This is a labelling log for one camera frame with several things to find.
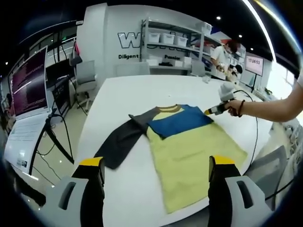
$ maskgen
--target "t-shirt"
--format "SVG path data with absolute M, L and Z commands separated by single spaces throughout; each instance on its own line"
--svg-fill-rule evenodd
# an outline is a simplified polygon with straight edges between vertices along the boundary
M 210 156 L 228 157 L 238 168 L 247 157 L 247 153 L 198 107 L 155 107 L 130 117 L 131 120 L 109 135 L 95 157 L 104 157 L 105 165 L 115 169 L 139 137 L 146 135 L 167 213 L 207 196 Z
M 299 75 L 299 78 L 297 80 L 297 82 L 300 84 L 300 86 L 303 88 L 303 67 L 301 69 L 301 72 L 300 72 L 300 75 Z
M 218 46 L 212 53 L 211 58 L 217 60 L 219 64 L 223 63 L 225 65 L 224 70 L 227 71 L 230 63 L 229 56 L 230 55 L 225 51 L 223 46 Z M 212 66 L 212 73 L 220 79 L 226 79 L 224 73 L 219 72 L 215 65 Z

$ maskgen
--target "white table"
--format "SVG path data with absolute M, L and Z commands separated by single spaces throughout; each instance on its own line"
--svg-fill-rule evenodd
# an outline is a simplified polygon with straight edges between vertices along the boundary
M 89 111 L 78 146 L 75 168 L 95 155 L 108 135 L 129 120 L 128 114 L 142 114 L 155 106 L 188 104 L 202 111 L 220 103 L 223 81 L 176 75 L 144 75 L 107 79 Z M 239 99 L 249 100 L 237 93 Z M 248 153 L 241 174 L 249 167 L 255 141 L 256 120 L 250 116 L 211 116 Z M 257 156 L 269 138 L 272 122 L 258 119 Z M 166 214 L 148 139 L 141 136 L 116 170 L 105 169 L 105 227 L 158 227 L 184 219 L 208 205 L 205 198 L 191 206 Z

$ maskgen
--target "person's hand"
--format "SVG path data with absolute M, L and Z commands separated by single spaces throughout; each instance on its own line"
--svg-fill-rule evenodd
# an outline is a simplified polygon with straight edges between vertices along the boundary
M 231 100 L 226 105 L 225 108 L 228 109 L 228 112 L 231 116 L 239 115 L 238 110 L 241 106 L 242 101 L 240 100 Z
M 219 70 L 220 72 L 224 72 L 224 68 L 221 65 L 218 65 L 217 70 Z

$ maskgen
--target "computer monitor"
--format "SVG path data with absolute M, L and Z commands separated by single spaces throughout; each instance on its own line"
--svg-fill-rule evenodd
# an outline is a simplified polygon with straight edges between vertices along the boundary
M 63 60 L 46 68 L 47 81 L 56 81 L 58 78 L 74 74 L 70 60 Z
M 246 55 L 245 69 L 252 73 L 262 76 L 263 74 L 263 58 Z
M 13 75 L 12 97 L 17 120 L 48 110 L 45 84 L 46 50 L 47 47 L 27 59 Z

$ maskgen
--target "person's arm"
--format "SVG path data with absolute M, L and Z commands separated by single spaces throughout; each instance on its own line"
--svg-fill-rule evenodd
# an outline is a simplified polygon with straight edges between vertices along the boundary
M 210 61 L 212 62 L 212 64 L 218 69 L 221 70 L 221 66 L 219 61 L 217 60 L 219 58 L 219 54 L 220 54 L 220 48 L 216 47 L 210 57 Z
M 241 100 L 230 101 L 225 108 L 239 110 Z M 295 118 L 303 110 L 303 88 L 295 85 L 287 99 L 271 102 L 244 102 L 241 113 L 273 122 L 287 122 Z

